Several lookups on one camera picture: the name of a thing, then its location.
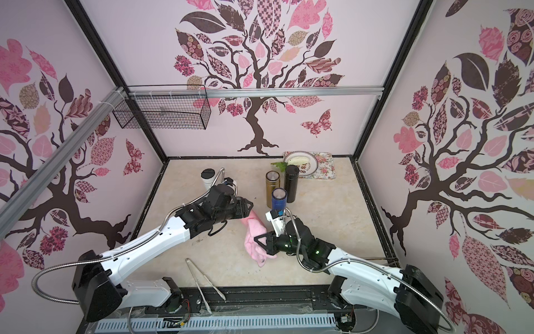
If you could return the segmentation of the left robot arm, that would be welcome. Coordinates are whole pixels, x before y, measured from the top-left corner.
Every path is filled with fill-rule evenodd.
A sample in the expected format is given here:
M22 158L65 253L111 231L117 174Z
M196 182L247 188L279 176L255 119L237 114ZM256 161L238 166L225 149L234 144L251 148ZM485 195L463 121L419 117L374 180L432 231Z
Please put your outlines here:
M213 186L205 196L171 211L163 226L101 255L84 253L72 290L87 322L100 321L122 308L153 307L168 313L182 307L184 296L172 278L131 281L130 275L171 248L203 232L214 235L215 224L246 218L253 203L235 196L232 187Z

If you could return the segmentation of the blue thermos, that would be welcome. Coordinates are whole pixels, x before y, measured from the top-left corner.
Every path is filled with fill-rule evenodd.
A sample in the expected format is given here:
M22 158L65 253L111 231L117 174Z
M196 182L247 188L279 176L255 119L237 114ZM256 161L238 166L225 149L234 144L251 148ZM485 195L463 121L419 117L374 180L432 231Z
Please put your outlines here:
M283 214L286 208L287 192L284 188L276 188L271 193L271 209Z

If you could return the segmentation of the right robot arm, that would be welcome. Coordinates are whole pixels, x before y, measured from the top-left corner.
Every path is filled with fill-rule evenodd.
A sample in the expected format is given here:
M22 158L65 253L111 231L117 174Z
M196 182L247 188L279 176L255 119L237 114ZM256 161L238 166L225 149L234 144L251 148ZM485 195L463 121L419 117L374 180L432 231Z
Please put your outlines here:
M268 255L297 256L313 274L333 277L328 298L338 309L369 307L398 317L413 333L437 333L444 303L442 293L419 268L375 264L316 238L299 218L284 232L258 235L254 243Z

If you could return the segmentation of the gold thermos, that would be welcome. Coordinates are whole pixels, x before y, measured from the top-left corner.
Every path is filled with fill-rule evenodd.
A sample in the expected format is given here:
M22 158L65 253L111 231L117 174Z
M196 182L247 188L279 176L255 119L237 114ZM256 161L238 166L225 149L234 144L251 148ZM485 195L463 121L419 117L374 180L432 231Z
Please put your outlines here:
M272 207L272 192L280 187L280 174L277 171L266 173L266 205Z

